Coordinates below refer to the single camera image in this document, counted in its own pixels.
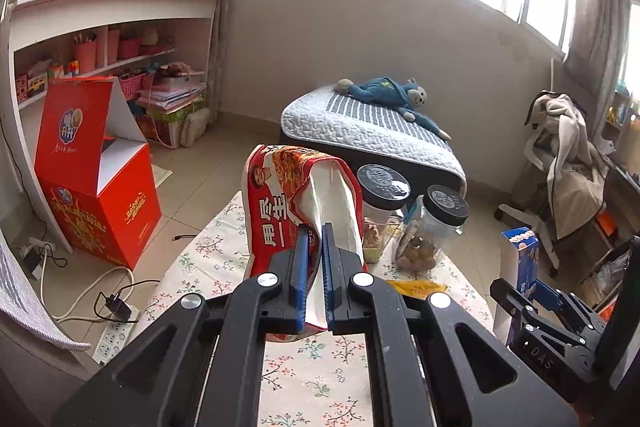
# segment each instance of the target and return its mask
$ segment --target red cardboard box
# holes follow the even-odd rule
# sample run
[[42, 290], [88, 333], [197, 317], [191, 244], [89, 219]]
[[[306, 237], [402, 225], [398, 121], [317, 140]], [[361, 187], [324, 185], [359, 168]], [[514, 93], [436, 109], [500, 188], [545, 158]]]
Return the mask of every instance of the red cardboard box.
[[149, 146], [117, 78], [50, 84], [35, 171], [68, 241], [133, 269], [161, 213]]

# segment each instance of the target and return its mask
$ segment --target red snack bag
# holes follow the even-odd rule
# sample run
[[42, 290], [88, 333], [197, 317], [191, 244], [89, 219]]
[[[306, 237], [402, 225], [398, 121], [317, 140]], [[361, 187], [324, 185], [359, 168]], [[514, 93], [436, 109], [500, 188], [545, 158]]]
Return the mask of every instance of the red snack bag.
[[258, 145], [244, 166], [242, 204], [251, 256], [245, 277], [267, 271], [271, 255], [294, 247], [298, 225], [313, 232], [306, 322], [315, 328], [309, 333], [325, 328], [322, 279], [316, 277], [322, 224], [334, 223], [336, 243], [362, 258], [362, 195], [351, 170], [340, 158], [312, 149]]

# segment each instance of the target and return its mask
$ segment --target black jar lid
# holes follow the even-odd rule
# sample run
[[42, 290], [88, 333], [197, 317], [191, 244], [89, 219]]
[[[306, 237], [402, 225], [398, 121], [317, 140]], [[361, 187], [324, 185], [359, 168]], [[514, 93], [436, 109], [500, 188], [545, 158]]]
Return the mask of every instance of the black jar lid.
[[469, 216], [466, 201], [457, 192], [442, 185], [427, 188], [422, 203], [431, 216], [452, 227], [459, 227]]
[[363, 165], [356, 178], [362, 188], [362, 199], [375, 208], [398, 210], [411, 194], [404, 176], [383, 165]]

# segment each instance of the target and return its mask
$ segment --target glass jar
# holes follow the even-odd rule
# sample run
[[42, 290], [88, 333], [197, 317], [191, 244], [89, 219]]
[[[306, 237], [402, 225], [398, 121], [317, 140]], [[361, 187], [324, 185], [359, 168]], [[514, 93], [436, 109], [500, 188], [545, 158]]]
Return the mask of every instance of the glass jar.
[[364, 200], [362, 253], [365, 263], [376, 263], [400, 227], [397, 212], [409, 198], [411, 187], [401, 174], [382, 165], [364, 165], [356, 178]]
[[468, 215], [469, 206], [458, 193], [431, 185], [424, 196], [417, 197], [405, 218], [406, 228], [394, 256], [396, 266], [411, 272], [432, 269], [436, 252], [462, 234]]

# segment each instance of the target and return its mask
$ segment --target wall stain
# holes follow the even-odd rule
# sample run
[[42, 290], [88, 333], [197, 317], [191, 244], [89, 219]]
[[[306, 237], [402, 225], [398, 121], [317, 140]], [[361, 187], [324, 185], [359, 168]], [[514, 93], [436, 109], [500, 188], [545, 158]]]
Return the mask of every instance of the wall stain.
[[502, 46], [508, 47], [513, 60], [516, 62], [523, 62], [526, 58], [529, 58], [527, 45], [519, 37], [505, 31], [500, 31], [498, 32], [497, 39]]

